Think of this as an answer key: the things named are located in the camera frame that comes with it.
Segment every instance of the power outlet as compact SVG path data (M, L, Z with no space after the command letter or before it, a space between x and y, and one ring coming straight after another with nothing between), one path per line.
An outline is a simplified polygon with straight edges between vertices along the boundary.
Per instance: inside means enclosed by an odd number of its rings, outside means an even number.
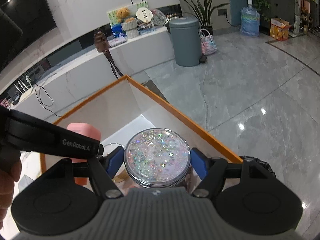
M219 9L218 10L218 16L221 16L221 15L227 15L227 9Z

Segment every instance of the television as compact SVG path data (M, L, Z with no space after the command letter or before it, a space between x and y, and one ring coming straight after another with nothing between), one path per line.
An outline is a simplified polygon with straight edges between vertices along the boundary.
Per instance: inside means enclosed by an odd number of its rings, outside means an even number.
M0 59L0 71L2 71L20 52L55 28L56 24L47 0L0 0L0 9L22 30L19 40L11 45L13 48L7 48L8 43L0 42L1 51L10 51L8 55L2 55ZM0 39L1 36L4 36L1 33L5 31L0 30ZM5 35L10 36L10 31L7 31Z

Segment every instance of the gray trash can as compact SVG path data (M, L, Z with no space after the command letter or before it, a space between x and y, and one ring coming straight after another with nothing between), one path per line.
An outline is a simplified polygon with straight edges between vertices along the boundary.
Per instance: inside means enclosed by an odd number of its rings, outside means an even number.
M169 22L176 63L184 67L199 64L202 56L199 36L199 20L183 17Z

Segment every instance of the bag handle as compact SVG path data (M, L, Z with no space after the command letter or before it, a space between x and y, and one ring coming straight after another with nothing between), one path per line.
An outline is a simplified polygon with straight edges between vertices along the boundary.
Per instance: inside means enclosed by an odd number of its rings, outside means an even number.
M203 33L203 31L206 31L209 34L210 40L213 42L213 36L209 33L207 29L200 29L200 32Z

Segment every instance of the gray ribbed surface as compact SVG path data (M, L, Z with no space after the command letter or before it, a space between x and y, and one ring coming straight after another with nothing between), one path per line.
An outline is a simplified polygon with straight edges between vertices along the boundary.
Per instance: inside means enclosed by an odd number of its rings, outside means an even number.
M184 188L131 189L129 195L108 200L83 228L63 236L20 234L15 240L301 240L294 230L277 236L253 236L224 222L207 199L188 195Z

